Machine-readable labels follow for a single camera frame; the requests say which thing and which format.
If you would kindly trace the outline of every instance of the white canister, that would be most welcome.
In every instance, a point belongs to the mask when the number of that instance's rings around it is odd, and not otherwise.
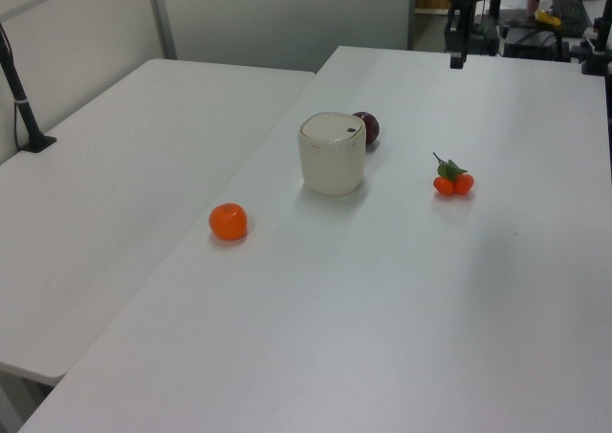
[[[341,196],[359,186],[365,164],[365,123],[342,113],[319,113],[299,129],[304,183],[316,192]]]

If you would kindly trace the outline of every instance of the container lid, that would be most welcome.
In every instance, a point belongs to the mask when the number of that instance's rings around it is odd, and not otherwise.
[[[365,124],[356,116],[343,113],[319,113],[304,122],[300,132],[304,137],[333,142],[351,139],[363,128]]]

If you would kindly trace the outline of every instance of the red apple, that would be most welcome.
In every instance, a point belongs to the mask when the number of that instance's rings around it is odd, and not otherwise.
[[[353,113],[353,116],[357,116],[365,122],[365,144],[370,144],[374,141],[379,133],[381,132],[381,127],[379,126],[379,122],[373,115],[366,113],[364,111],[358,111],[357,113]]]

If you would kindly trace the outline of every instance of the orange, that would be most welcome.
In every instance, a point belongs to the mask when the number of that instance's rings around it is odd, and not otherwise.
[[[222,204],[210,212],[208,224],[220,239],[241,239],[247,235],[247,212],[239,204]]]
[[[465,196],[470,192],[471,187],[474,186],[474,178],[468,173],[457,175],[455,179],[455,192],[460,196]]]
[[[455,193],[455,183],[448,178],[437,177],[433,181],[433,187],[443,196],[452,196]]]

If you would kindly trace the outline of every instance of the tangerine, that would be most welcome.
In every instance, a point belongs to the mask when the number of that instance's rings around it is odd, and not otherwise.
[[[239,204],[216,206],[208,216],[212,233],[222,240],[237,240],[247,235],[247,212]]]

